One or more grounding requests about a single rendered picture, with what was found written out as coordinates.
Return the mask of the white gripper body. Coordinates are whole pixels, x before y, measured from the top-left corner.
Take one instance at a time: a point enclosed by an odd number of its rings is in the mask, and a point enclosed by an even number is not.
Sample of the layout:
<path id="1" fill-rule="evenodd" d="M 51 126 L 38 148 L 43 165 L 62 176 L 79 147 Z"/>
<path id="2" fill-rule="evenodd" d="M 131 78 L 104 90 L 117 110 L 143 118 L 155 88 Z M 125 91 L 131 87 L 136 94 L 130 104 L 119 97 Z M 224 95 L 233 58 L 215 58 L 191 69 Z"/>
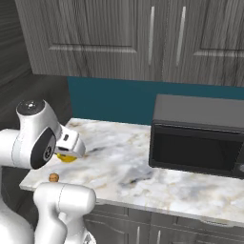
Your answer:
<path id="1" fill-rule="evenodd" d="M 79 134 L 66 134 L 56 143 L 55 152 L 63 155 L 81 158 L 85 154 L 86 148 Z"/>

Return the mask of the black microwave door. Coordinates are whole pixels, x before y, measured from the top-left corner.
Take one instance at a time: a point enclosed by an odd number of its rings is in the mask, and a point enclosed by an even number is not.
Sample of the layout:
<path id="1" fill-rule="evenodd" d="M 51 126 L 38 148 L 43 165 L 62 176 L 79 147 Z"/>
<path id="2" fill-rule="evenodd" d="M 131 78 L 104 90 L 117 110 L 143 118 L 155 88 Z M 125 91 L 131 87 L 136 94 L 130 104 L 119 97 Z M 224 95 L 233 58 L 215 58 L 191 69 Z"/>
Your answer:
<path id="1" fill-rule="evenodd" d="M 202 130 L 154 124 L 149 165 L 192 173 L 240 178 L 239 132 Z"/>

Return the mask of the black microwave oven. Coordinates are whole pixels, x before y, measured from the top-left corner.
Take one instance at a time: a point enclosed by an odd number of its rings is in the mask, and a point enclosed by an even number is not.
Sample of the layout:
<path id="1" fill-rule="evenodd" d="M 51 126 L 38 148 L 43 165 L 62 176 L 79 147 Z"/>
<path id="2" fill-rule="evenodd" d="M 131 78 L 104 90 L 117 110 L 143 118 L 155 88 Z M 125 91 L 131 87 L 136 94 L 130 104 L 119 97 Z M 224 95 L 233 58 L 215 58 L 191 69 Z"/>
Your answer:
<path id="1" fill-rule="evenodd" d="M 243 138 L 239 170 L 244 180 L 244 100 L 158 94 L 152 125 L 239 132 Z"/>

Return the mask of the grey drawer front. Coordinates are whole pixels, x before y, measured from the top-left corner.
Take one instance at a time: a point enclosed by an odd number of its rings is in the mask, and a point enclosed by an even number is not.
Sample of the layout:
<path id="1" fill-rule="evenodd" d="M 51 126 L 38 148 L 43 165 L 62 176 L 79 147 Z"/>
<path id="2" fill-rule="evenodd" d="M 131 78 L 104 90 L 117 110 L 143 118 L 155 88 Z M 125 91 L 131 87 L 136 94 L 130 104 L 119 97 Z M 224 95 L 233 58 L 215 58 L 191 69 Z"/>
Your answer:
<path id="1" fill-rule="evenodd" d="M 113 206 L 109 204 L 96 205 L 92 213 L 144 224 L 151 223 L 150 212 L 132 209 L 128 207 Z"/>
<path id="2" fill-rule="evenodd" d="M 188 229 L 191 231 L 206 231 L 210 233 L 224 234 L 226 236 L 244 238 L 244 228 L 241 227 L 232 227 L 232 228 L 215 227 L 212 225 L 204 224 L 197 219 L 168 215 L 163 213 L 152 213 L 152 224 L 161 227 Z"/>

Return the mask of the grey base cupboard door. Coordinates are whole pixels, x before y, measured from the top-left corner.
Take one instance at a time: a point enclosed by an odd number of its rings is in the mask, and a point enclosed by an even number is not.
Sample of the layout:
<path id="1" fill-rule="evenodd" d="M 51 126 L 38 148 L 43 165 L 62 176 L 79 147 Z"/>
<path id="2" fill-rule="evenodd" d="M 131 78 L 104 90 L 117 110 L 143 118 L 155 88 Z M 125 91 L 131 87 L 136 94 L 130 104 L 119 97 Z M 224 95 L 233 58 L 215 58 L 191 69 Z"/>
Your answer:
<path id="1" fill-rule="evenodd" d="M 136 231 L 140 226 L 140 244 L 148 244 L 150 226 L 114 218 L 86 219 L 88 230 L 97 244 L 136 244 Z"/>
<path id="2" fill-rule="evenodd" d="M 244 244 L 244 238 L 229 238 L 211 233 L 183 231 L 167 227 L 151 226 L 149 244 L 156 244 L 161 231 L 160 244 Z"/>

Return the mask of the grey wood wall cupboard door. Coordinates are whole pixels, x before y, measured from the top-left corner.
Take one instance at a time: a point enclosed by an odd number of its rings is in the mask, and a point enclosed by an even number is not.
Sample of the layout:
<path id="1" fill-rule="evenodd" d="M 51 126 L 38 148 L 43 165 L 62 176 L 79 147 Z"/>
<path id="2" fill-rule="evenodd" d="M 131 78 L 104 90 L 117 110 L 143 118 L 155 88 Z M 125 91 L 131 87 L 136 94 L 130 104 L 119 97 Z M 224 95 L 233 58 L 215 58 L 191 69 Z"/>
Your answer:
<path id="1" fill-rule="evenodd" d="M 157 81 L 167 0 L 15 0 L 35 74 Z M 151 7 L 154 6 L 149 66 Z"/>
<path id="2" fill-rule="evenodd" d="M 186 19 L 177 67 L 183 6 Z M 244 87 L 244 0 L 170 0 L 162 80 Z"/>

